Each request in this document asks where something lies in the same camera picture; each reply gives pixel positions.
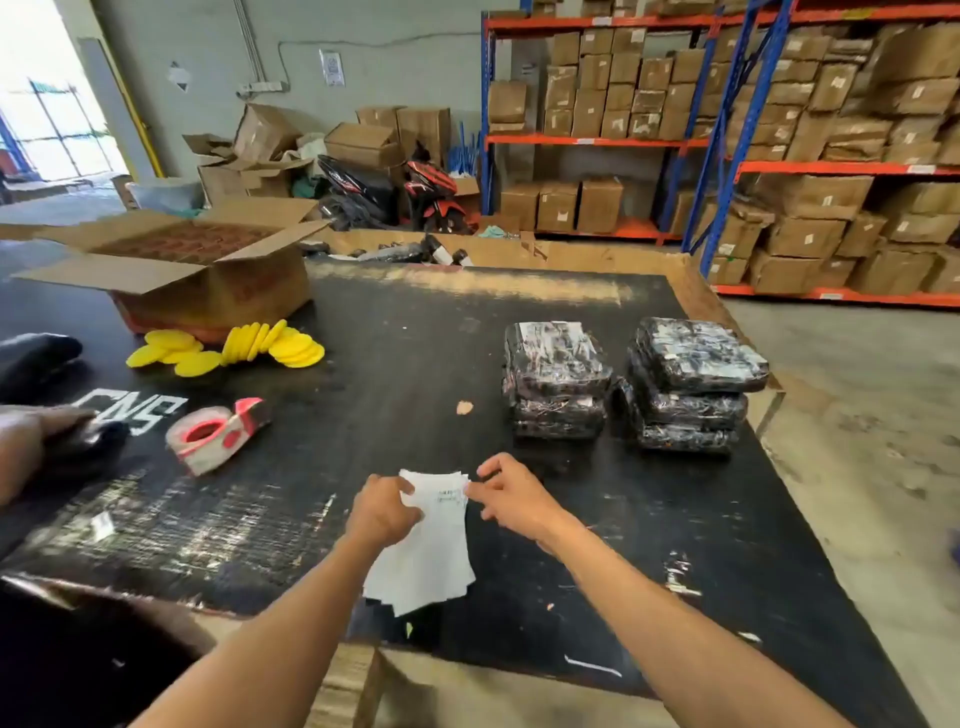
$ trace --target concrete floor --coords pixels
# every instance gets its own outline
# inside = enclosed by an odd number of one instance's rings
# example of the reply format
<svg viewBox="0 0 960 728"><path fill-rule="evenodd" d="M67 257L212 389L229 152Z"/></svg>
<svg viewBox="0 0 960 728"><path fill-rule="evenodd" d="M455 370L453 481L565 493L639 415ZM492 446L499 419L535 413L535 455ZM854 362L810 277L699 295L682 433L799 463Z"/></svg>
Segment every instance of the concrete floor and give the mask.
<svg viewBox="0 0 960 728"><path fill-rule="evenodd" d="M0 223L66 225L122 211L101 187L0 207ZM955 726L960 569L947 547L960 527L960 314L725 303L788 390L764 439L780 476L930 725ZM652 701L390 657L431 696L388 692L380 725L489 724L492 715L501 726L555 726L560 716L564 725L672 724Z"/></svg>

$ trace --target worn table surface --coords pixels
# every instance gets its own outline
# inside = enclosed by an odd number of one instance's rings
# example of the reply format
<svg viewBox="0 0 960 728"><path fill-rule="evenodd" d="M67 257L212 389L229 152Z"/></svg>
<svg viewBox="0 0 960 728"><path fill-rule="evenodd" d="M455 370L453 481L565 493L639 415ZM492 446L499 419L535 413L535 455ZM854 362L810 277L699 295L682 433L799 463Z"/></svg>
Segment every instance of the worn table surface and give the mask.
<svg viewBox="0 0 960 728"><path fill-rule="evenodd" d="M45 244L7 244L0 246L0 270L6 275L55 255ZM729 460L641 453L612 427L591 444L512 441L499 394L504 328L582 321L622 372L641 316L684 316L666 279L351 263L311 268L314 302L293 323L326 346L322 365L285 370L264 357L196 380L177 379L159 365L127 369L123 360L138 341L105 294L0 284L0 334L52 330L86 346L83 366L52 384L48 400L111 390L87 403L104 410L119 400L118 409L143 430L116 479L79 493L64 486L56 494L27 494L4 514L4 568L250 615L329 551L368 473L472 473L506 449L640 570L661 583L668 570L679 570L690 603L854 723L924 725L752 432ZM147 401L154 395L165 399ZM198 407L254 396L272 405L273 424L217 473L184 475L163 446L166 427ZM459 400L472 402L472 412L458 416ZM89 519L104 510L116 534L91 543ZM18 534L41 524L9 553ZM477 580L466 597L405 620L361 603L348 636L650 694L560 564L482 522L473 504L467 533Z"/></svg>

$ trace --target wall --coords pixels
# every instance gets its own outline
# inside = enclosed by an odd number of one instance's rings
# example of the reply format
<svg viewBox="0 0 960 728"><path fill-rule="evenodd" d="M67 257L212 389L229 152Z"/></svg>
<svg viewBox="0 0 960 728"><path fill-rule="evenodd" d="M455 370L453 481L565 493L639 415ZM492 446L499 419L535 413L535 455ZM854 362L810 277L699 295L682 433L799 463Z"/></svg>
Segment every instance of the wall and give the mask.
<svg viewBox="0 0 960 728"><path fill-rule="evenodd" d="M293 109L305 131L355 120L354 110L371 104L450 107L454 121L465 120L471 130L480 115L480 12L516 7L516 0L246 4L268 79L290 83L289 92L257 100ZM94 6L164 170L194 175L180 135L232 136L243 107L237 87L253 80L233 3L97 0ZM390 45L427 35L436 36ZM325 85L321 48L341 54L346 86ZM507 73L509 57L499 55ZM192 75L185 93L167 80L171 62Z"/></svg>

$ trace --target hand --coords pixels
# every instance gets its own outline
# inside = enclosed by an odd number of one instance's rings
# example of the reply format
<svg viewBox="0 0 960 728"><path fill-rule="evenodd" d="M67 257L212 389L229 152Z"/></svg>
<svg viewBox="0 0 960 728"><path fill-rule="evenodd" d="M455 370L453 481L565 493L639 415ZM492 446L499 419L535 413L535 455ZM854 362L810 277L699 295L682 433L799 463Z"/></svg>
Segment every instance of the hand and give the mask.
<svg viewBox="0 0 960 728"><path fill-rule="evenodd" d="M497 473L483 483L469 483L467 496L484 506L480 517L536 541L545 550L558 526L576 521L553 499L526 466L506 453L494 455L477 468L480 477Z"/></svg>
<svg viewBox="0 0 960 728"><path fill-rule="evenodd" d="M0 406L0 506L17 497L43 461L43 441L96 412L78 407Z"/></svg>
<svg viewBox="0 0 960 728"><path fill-rule="evenodd" d="M423 511L400 500L400 491L411 496L414 487L402 477L371 475L353 499L347 519L347 534L379 548L398 544L423 518Z"/></svg>

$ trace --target storage rack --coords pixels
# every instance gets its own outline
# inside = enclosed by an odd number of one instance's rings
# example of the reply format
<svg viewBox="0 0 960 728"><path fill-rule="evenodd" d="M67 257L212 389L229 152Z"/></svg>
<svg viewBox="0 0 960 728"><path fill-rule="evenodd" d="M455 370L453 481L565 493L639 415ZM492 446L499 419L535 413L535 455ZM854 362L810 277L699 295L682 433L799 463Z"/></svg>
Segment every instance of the storage rack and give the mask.
<svg viewBox="0 0 960 728"><path fill-rule="evenodd" d="M675 204L677 192L680 186L680 175L683 170L687 152L690 149L706 148L708 141L706 139L692 139L693 128L696 123L697 113L700 108L700 101L703 97L703 89L707 82L709 64L713 56L713 45L717 34L722 25L738 25L743 22L743 15L722 15L718 10L712 15L687 15L683 17L658 17L655 15L644 15L640 17L497 17L495 13L482 13L483 33L481 46L481 64L482 68L482 115L481 115L481 135L483 143L481 144L481 193L482 209L485 215L492 213L493 208L493 177L494 177L494 154L493 149L496 144L533 144L533 145L591 145L598 147L633 147L633 148L661 148L667 150L663 157L663 164L658 177L659 195L661 209L671 210ZM698 35L702 32L708 33L707 53L704 64L700 70L700 76L697 81L696 92L693 98L693 104L690 111L690 118L686 126L684 139L679 141L666 141L661 139L578 139L575 137L548 136L542 133L524 133L524 134L490 134L488 119L488 94L490 84L493 81L496 70L496 42L499 39L508 38L537 38L553 36L557 33L566 33L578 30L587 30L597 27L632 27L647 28L651 30L663 31L692 31L692 43L695 45ZM669 169L669 183L663 186L664 171ZM617 230L610 235L602 237L622 238L629 240L653 240L658 245L663 245L666 241L679 241L680 236L667 232L667 227L662 224L664 215L660 216L661 225L658 228L653 221L641 218L621 218Z"/></svg>
<svg viewBox="0 0 960 728"><path fill-rule="evenodd" d="M886 162L787 162L787 161L745 161L747 150L756 130L757 119L766 103L773 73L786 35L791 24L829 24L846 23L857 20L873 21L933 21L960 19L960 4L931 2L922 5L890 5L865 8L852 7L833 2L830 8L798 9L799 0L783 0L776 11L765 11L763 6L769 0L750 0L748 10L743 16L743 28L734 51L733 66L724 89L720 114L713 134L710 137L707 157L701 170L700 180L694 197L684 233L682 250L694 253L700 245L704 246L701 260L701 273L706 277L716 253L720 237L726 227L736 183L741 174L819 174L819 175L917 175L920 179L960 176L960 167L941 167L928 164L895 164ZM757 51L746 58L745 49L755 26L769 25L764 39ZM760 62L760 72L756 82L756 92L749 105L743 130L737 141L732 158L726 158L727 123L732 112L733 100L740 88L746 83L754 66ZM694 239L695 229L691 223L699 218L700 209L710 185L713 167L716 167L717 211L713 223L699 237ZM750 285L714 285L720 294L732 296L755 295ZM849 288L817 288L801 296L775 296L798 301L833 301L855 303L890 303L895 305L938 306L960 308L960 295L915 293L910 296L870 296Z"/></svg>

